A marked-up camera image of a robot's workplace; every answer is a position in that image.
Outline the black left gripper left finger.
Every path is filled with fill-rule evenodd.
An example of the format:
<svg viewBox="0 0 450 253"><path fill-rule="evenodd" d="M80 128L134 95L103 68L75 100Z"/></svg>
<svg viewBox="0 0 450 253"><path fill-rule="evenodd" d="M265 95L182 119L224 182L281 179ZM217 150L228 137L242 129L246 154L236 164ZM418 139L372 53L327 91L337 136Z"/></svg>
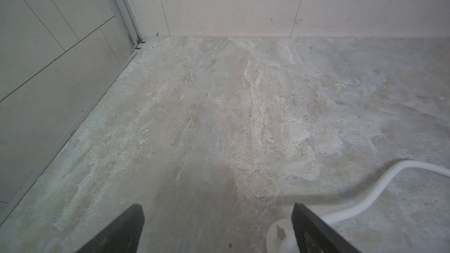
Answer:
<svg viewBox="0 0 450 253"><path fill-rule="evenodd" d="M76 252L136 253L144 223L143 207L133 204Z"/></svg>

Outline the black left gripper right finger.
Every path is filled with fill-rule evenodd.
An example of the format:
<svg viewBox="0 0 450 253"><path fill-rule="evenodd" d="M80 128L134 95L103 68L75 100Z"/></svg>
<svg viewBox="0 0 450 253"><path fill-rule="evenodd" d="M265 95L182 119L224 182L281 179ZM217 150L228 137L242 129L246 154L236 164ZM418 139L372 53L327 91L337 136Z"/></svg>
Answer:
<svg viewBox="0 0 450 253"><path fill-rule="evenodd" d="M304 204L294 204L291 221L300 253L360 253Z"/></svg>

